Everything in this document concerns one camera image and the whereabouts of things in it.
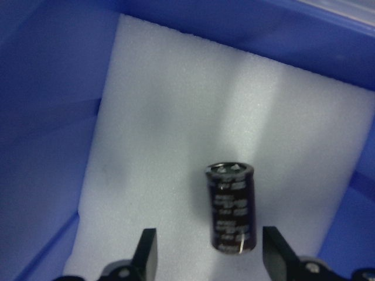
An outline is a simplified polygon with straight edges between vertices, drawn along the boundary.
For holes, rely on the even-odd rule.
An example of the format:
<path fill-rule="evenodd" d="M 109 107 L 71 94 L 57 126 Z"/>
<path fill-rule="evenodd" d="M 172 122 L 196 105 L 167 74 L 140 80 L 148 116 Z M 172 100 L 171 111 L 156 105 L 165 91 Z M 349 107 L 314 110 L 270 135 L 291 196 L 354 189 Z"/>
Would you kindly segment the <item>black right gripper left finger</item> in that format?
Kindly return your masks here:
<path fill-rule="evenodd" d="M 99 280 L 155 280 L 157 267 L 157 231 L 156 228 L 145 228 L 133 257 L 108 264 Z"/>

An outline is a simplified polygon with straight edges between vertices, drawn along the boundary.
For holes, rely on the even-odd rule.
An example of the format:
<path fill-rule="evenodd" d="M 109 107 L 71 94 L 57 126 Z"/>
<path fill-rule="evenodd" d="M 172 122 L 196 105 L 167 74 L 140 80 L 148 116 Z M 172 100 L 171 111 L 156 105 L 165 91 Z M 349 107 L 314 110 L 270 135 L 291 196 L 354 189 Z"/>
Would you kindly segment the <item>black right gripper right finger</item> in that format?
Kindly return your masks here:
<path fill-rule="evenodd" d="M 271 280 L 345 280 L 321 260 L 299 257 L 275 226 L 262 228 L 262 261 Z"/>

